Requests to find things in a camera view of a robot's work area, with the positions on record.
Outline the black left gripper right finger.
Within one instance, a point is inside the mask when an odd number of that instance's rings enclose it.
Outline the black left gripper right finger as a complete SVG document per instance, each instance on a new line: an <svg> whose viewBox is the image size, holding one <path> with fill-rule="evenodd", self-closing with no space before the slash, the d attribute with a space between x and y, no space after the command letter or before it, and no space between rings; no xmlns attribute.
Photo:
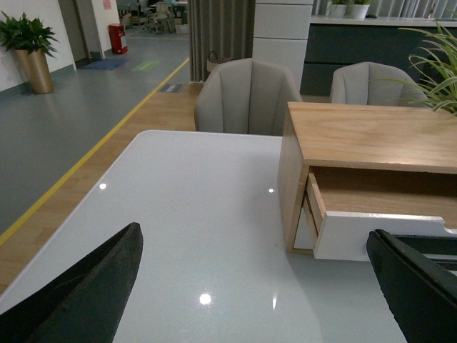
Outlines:
<svg viewBox="0 0 457 343"><path fill-rule="evenodd" d="M456 341L456 238L369 233L366 251L407 342Z"/></svg>

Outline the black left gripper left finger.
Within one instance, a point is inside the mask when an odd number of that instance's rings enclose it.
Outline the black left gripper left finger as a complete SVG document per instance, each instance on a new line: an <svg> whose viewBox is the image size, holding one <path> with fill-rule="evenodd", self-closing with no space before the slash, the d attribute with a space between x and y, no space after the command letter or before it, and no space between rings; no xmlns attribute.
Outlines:
<svg viewBox="0 0 457 343"><path fill-rule="evenodd" d="M133 222L1 314L2 342L112 342L139 270Z"/></svg>

